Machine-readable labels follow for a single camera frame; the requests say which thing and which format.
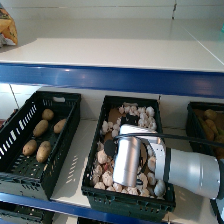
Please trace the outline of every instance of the metal shelf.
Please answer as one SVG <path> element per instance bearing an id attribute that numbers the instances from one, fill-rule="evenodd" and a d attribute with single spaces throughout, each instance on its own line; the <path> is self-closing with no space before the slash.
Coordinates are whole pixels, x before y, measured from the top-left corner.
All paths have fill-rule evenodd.
<path id="1" fill-rule="evenodd" d="M 0 82 L 224 98 L 224 72 L 0 63 Z"/>
<path id="2" fill-rule="evenodd" d="M 5 193 L 0 193 L 0 201 L 110 223 L 153 224 L 149 221 L 93 210 L 87 197 L 82 195 L 82 176 L 87 164 L 96 125 L 97 121 L 80 121 L 50 201 Z M 164 133 L 184 135 L 185 131 L 165 129 Z M 191 151 L 190 145 L 186 141 L 166 139 L 166 145 L 167 147 Z M 174 186 L 174 188 L 177 207 L 174 212 L 168 213 L 164 217 L 164 223 L 168 223 L 168 221 L 186 224 L 217 223 L 208 198 L 195 195 L 181 187 Z"/>

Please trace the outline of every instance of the robotic arm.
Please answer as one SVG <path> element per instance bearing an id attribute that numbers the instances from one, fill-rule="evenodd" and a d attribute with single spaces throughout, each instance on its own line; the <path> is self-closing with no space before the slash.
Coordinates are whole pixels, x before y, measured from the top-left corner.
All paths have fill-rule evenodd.
<path id="1" fill-rule="evenodd" d="M 136 186 L 140 145 L 144 142 L 151 145 L 156 157 L 156 179 L 184 187 L 210 199 L 223 198 L 224 164 L 221 161 L 199 153 L 166 149 L 161 138 L 141 136 L 142 133 L 151 133 L 149 129 L 126 124 L 121 126 L 120 134 L 132 133 L 139 133 L 139 136 L 119 139 L 120 150 L 115 160 L 114 182 Z"/>

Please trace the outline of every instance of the white shelf surface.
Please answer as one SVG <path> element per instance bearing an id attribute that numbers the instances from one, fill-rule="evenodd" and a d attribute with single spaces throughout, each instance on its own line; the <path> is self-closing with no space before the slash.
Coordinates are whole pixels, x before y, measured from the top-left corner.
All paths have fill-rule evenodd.
<path id="1" fill-rule="evenodd" d="M 95 134 L 97 121 L 81 120 L 72 141 L 69 153 L 61 170 L 57 185 L 51 197 L 57 202 L 84 206 L 90 208 L 87 197 L 81 193 L 82 177 L 87 163 Z M 164 133 L 186 135 L 184 130 L 164 129 Z M 186 141 L 166 140 L 166 145 L 171 148 L 191 151 Z M 174 186 L 176 194 L 176 209 L 164 217 L 164 221 L 186 224 L 218 223 L 212 211 L 210 200 L 195 195 L 190 191 Z"/>
<path id="2" fill-rule="evenodd" d="M 19 44 L 0 49 L 0 62 L 224 72 L 222 19 L 15 22 Z"/>

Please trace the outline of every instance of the shelf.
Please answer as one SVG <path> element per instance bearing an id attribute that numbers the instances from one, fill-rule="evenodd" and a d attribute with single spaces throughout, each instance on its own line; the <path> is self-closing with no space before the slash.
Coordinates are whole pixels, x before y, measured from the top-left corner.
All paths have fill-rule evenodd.
<path id="1" fill-rule="evenodd" d="M 0 193 L 0 200 L 105 222 L 150 224 L 151 222 L 139 219 L 92 210 L 87 198 L 82 195 L 82 176 L 96 125 L 97 121 L 81 120 L 62 167 L 61 175 L 59 176 L 51 201 L 42 201 L 4 193 Z M 164 133 L 185 135 L 185 131 L 178 129 L 164 129 Z M 188 142 L 173 141 L 171 139 L 166 139 L 165 141 L 168 147 L 191 151 Z M 177 207 L 173 213 L 168 213 L 164 217 L 164 222 L 168 222 L 169 220 L 185 224 L 217 223 L 209 199 L 195 195 L 177 186 L 175 186 L 175 194 Z"/>
<path id="2" fill-rule="evenodd" d="M 0 82 L 224 98 L 222 24 L 17 20 L 19 45 L 0 49 Z"/>

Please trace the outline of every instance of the blue shelf edge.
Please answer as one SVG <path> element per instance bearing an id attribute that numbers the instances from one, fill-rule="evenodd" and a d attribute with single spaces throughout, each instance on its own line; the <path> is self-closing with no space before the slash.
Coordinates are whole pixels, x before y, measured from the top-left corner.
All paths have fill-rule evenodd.
<path id="1" fill-rule="evenodd" d="M 83 217 L 87 219 L 103 221 L 103 222 L 120 223 L 120 224 L 124 224 L 124 223 L 155 224 L 154 222 L 135 219 L 135 218 L 121 216 L 121 215 L 115 215 L 111 213 L 104 213 L 104 212 L 93 210 L 91 208 L 70 205 L 70 204 L 65 204 L 65 203 L 56 202 L 56 201 L 43 201 L 39 199 L 5 194 L 5 193 L 0 193 L 0 201 L 23 205 L 23 206 L 29 206 L 33 208 L 39 208 L 39 209 L 67 214 L 67 215 Z"/>
<path id="2" fill-rule="evenodd" d="M 0 83 L 224 98 L 224 72 L 0 63 Z"/>

